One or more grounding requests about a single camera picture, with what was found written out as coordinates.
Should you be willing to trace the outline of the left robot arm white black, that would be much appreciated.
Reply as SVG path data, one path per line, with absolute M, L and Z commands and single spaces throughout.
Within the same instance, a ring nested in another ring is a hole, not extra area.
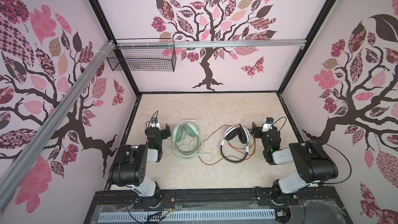
M 170 126 L 161 130 L 150 126 L 145 130 L 147 144 L 121 145 L 108 174 L 110 185 L 127 187 L 142 198 L 161 200 L 159 184 L 146 176 L 148 163 L 160 162 L 163 140 L 171 136 Z

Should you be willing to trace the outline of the mint green headphones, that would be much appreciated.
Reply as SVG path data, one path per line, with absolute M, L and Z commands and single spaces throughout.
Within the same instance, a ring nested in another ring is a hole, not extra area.
M 194 120 L 182 121 L 172 131 L 172 150 L 180 160 L 193 160 L 202 153 L 203 139 Z

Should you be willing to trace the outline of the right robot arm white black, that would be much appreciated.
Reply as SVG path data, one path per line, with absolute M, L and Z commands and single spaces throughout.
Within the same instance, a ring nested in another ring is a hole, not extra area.
M 265 161 L 274 166 L 294 163 L 295 170 L 288 176 L 277 179 L 271 187 L 270 197 L 273 202 L 281 204 L 288 196 L 313 183 L 335 179 L 339 175 L 338 168 L 316 141 L 290 143 L 281 149 L 280 131 L 272 124 L 264 127 L 252 124 L 251 134 L 261 139 Z

